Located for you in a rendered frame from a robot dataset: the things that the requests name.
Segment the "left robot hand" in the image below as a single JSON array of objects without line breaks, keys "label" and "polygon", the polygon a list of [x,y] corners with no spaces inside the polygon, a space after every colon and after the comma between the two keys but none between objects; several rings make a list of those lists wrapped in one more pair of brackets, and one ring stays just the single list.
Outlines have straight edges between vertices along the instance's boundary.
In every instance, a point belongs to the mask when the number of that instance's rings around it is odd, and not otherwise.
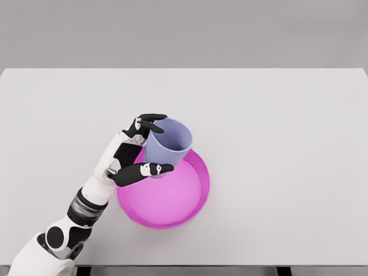
[{"label": "left robot hand", "polygon": [[130,126],[113,137],[102,154],[95,173],[107,181],[113,181],[119,187],[125,187],[148,177],[172,172],[174,166],[171,164],[135,162],[149,134],[164,132],[154,122],[165,118],[167,115],[155,113],[135,117]]}]

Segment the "lavender blue cup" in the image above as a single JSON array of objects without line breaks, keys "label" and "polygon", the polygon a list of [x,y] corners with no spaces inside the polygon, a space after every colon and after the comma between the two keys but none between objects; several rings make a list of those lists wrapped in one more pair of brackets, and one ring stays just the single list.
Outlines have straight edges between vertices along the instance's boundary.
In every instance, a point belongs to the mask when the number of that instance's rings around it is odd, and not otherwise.
[{"label": "lavender blue cup", "polygon": [[192,148],[191,130],[172,118],[157,120],[154,124],[164,132],[150,131],[144,149],[144,163],[178,165]]}]

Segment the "pink round plate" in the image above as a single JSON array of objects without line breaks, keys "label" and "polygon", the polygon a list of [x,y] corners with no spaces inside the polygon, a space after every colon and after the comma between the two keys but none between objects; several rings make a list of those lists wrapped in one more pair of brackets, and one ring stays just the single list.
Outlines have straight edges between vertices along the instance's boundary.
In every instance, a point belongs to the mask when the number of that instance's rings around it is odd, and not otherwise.
[{"label": "pink round plate", "polygon": [[116,194],[132,221],[152,229],[175,228],[192,220],[205,206],[210,173],[203,158],[191,149],[165,177],[117,186]]}]

